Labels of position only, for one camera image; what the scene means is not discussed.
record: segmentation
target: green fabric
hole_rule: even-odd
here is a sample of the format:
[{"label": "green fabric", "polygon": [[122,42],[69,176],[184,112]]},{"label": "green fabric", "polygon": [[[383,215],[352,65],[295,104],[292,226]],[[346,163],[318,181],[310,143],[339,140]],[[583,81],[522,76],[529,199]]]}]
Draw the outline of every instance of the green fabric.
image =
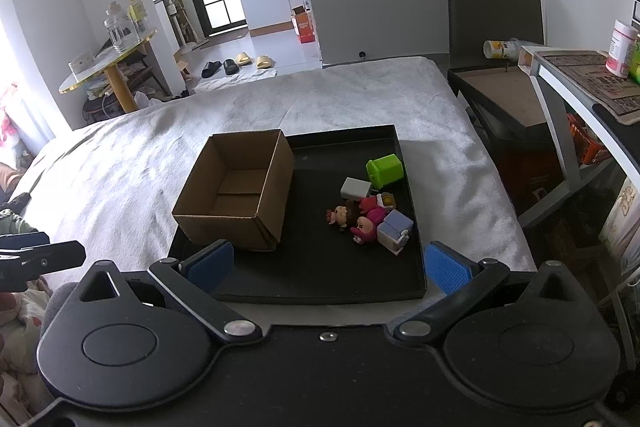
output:
[{"label": "green fabric", "polygon": [[37,232],[29,223],[18,214],[10,210],[0,210],[0,235],[8,233],[30,233]]}]

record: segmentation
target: bed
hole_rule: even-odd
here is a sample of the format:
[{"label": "bed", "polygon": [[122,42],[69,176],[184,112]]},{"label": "bed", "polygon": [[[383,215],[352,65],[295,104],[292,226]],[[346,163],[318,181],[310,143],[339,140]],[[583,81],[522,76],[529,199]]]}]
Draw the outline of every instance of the bed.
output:
[{"label": "bed", "polygon": [[[172,208],[210,134],[380,124],[396,126],[423,245],[439,240],[477,261],[534,269],[497,170],[436,65],[421,57],[264,78],[92,124],[51,141],[16,193],[31,193],[28,223],[86,248],[84,266],[47,276],[55,289],[98,259],[126,271],[165,257]],[[266,327],[386,322],[415,304],[232,306]]]}]

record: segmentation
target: cardboard box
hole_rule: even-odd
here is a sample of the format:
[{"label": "cardboard box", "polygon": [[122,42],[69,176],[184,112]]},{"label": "cardboard box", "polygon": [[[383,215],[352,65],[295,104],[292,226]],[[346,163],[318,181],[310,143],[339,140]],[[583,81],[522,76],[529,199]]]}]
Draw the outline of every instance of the cardboard box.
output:
[{"label": "cardboard box", "polygon": [[291,22],[293,22],[293,29],[295,29],[301,44],[316,40],[314,27],[309,18],[309,13],[305,11],[305,7],[298,6],[291,11]]},{"label": "cardboard box", "polygon": [[196,245],[228,239],[237,248],[273,251],[293,166],[278,129],[213,135],[182,188],[174,218]]}]

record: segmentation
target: green plastic toy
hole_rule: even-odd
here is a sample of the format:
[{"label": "green plastic toy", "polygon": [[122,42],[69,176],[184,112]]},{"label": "green plastic toy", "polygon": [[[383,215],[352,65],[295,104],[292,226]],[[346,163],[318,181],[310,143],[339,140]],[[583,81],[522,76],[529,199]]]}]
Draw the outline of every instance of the green plastic toy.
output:
[{"label": "green plastic toy", "polygon": [[404,168],[398,156],[390,154],[384,158],[369,160],[367,162],[367,174],[373,188],[380,190],[385,185],[404,178]]}]

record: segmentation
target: red plastic basket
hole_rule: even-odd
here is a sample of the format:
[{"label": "red plastic basket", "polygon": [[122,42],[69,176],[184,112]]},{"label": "red plastic basket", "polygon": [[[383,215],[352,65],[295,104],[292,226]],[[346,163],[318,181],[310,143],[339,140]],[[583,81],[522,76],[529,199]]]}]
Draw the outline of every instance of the red plastic basket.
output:
[{"label": "red plastic basket", "polygon": [[575,154],[584,165],[594,165],[607,158],[611,153],[604,145],[587,134],[586,124],[579,116],[568,114],[571,136],[574,138]]}]

